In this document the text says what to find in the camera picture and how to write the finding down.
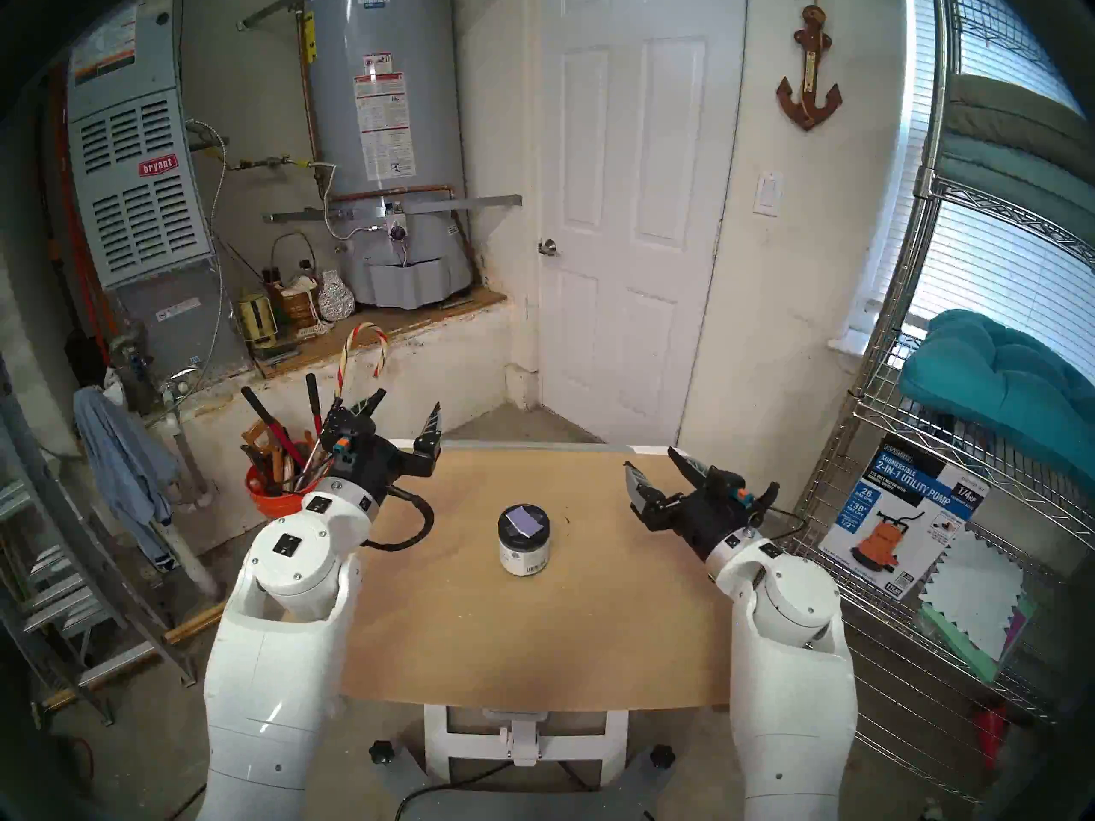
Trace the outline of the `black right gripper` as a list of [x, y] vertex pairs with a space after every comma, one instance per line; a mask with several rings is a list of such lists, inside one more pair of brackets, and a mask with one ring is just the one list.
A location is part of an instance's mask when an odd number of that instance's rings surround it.
[[681, 493], [667, 496], [633, 463], [624, 463], [630, 507], [652, 532], [676, 531], [680, 510], [680, 536], [699, 559], [707, 559], [717, 544], [749, 527], [750, 509], [726, 492], [726, 474], [721, 469], [676, 448], [668, 448], [667, 454], [696, 490], [683, 499]]

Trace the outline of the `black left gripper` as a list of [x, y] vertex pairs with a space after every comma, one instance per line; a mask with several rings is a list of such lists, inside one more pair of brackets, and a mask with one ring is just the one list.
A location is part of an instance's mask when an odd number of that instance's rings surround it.
[[[376, 389], [367, 398], [347, 406], [341, 398], [327, 414], [327, 440], [347, 438], [335, 454], [335, 479], [342, 489], [354, 486], [360, 508], [377, 508], [388, 496], [389, 486], [405, 473], [407, 453], [376, 435], [372, 414], [385, 398], [385, 389]], [[441, 404], [433, 410], [413, 443], [413, 474], [433, 475], [441, 452]]]

